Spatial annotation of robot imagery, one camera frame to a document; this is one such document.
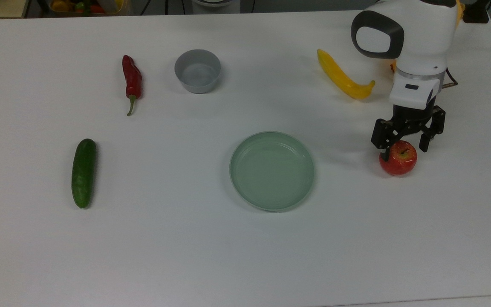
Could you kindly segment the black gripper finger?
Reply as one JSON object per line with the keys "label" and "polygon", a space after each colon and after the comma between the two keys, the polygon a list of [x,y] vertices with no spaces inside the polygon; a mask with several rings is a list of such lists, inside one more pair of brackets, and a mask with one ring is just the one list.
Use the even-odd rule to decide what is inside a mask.
{"label": "black gripper finger", "polygon": [[419,141],[419,149],[422,152],[427,152],[431,140],[433,140],[436,135],[444,132],[445,117],[446,111],[439,106],[434,106],[429,126],[426,124],[421,125],[422,134]]}
{"label": "black gripper finger", "polygon": [[376,120],[371,143],[380,151],[383,161],[389,161],[390,150],[399,140],[401,134],[397,131],[394,120]]}

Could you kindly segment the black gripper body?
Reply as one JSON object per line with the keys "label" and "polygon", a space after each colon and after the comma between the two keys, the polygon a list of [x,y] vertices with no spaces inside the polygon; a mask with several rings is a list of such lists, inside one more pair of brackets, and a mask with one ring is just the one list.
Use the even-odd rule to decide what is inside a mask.
{"label": "black gripper body", "polygon": [[412,124],[427,128],[426,124],[432,117],[433,109],[434,101],[428,102],[423,110],[393,105],[393,128],[395,130],[404,130],[407,126],[412,126]]}

